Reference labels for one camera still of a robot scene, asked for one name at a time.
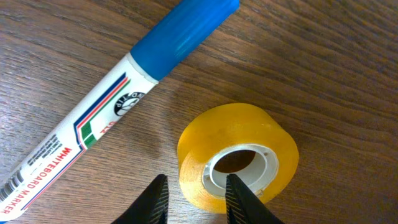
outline black circular logo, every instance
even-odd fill
[[[118,116],[123,116],[129,109],[138,103],[138,101],[145,96],[145,93],[126,93],[114,105],[114,113]]]

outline adhesive tape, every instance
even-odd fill
[[[180,186],[185,198],[203,210],[226,213],[228,173],[217,170],[216,165],[240,152],[254,157],[242,169],[236,161],[227,165],[238,168],[233,173],[263,203],[287,186],[299,163],[294,140],[264,110],[244,103],[218,106],[195,118],[178,142]]]

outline whiteboard marker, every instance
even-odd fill
[[[177,5],[1,182],[0,223],[21,216],[238,5],[238,0],[183,0]]]

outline tape core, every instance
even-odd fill
[[[256,155],[245,168],[233,172],[252,190],[258,197],[262,191],[275,179],[279,162],[274,151],[259,144],[237,144],[227,147],[214,155],[203,170],[202,183],[210,194],[216,197],[224,197],[226,176],[229,173],[218,172],[215,165],[224,156],[237,151],[254,151]]]

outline blue stripe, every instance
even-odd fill
[[[76,141],[77,144],[79,145],[80,149],[83,150],[83,146],[81,146],[82,143],[79,142],[79,136],[78,136],[78,132],[77,132],[77,126],[80,124],[81,121],[83,121],[90,113],[91,111],[114,89],[117,87],[117,85],[119,83],[121,83],[123,81],[123,79],[126,77],[126,72],[123,73],[122,76],[120,76],[120,78],[118,78],[112,85],[111,87],[109,87],[104,94],[102,94],[98,100],[96,100],[91,107],[89,107],[85,113],[83,113],[83,115],[81,115],[79,117],[79,119],[77,119],[77,121],[73,124],[73,127],[75,128],[75,135],[76,135]]]
[[[69,166],[69,164],[77,157],[77,156],[79,156],[82,152],[83,152],[83,147],[80,145],[80,143],[79,143],[79,137],[78,137],[78,132],[77,132],[77,126],[78,126],[78,124],[81,122],[81,121],[83,121],[89,114],[90,114],[90,112],[91,111],[93,111],[94,110],[94,108],[114,89],[114,88],[116,88],[117,87],[117,85],[119,84],[119,83],[121,83],[122,81],[123,81],[123,79],[126,77],[126,72],[125,73],[123,73],[123,75],[122,76],[120,76],[120,78],[118,78],[112,85],[111,85],[111,87],[109,87],[105,92],[104,92],[104,94],[102,94],[99,98],[98,98],[98,100],[96,100],[93,104],[92,104],[92,106],[91,107],[89,107],[87,110],[86,110],[86,112],[83,114],[83,115],[81,115],[80,116],[80,118],[79,119],[77,119],[77,121],[73,124],[73,126],[74,126],[74,129],[75,129],[75,135],[76,135],[76,140],[77,140],[77,144],[79,145],[79,147],[80,147],[80,152],[77,154],[77,155],[75,155],[75,157],[71,160],[71,161],[69,161],[68,162],[68,164],[67,165],[65,165],[61,170],[60,170],[60,172],[58,172],[58,174],[56,174],[56,176],[54,176],[51,180],[50,180],[50,182],[48,182],[39,192],[37,192],[37,194],[35,195],[35,197],[33,197],[28,203],[26,203],[26,205],[21,209],[21,211],[23,210],[23,209],[25,209],[26,208],[26,206],[32,201],[32,200],[34,200],[37,196],[38,196],[38,194],[39,193],[41,193],[41,191],[43,191],[43,189],[44,188],[46,188],[55,178],[57,178],[59,175],[60,175],[60,173],[63,171],[63,170],[65,170],[65,168],[67,167],[67,166]]]

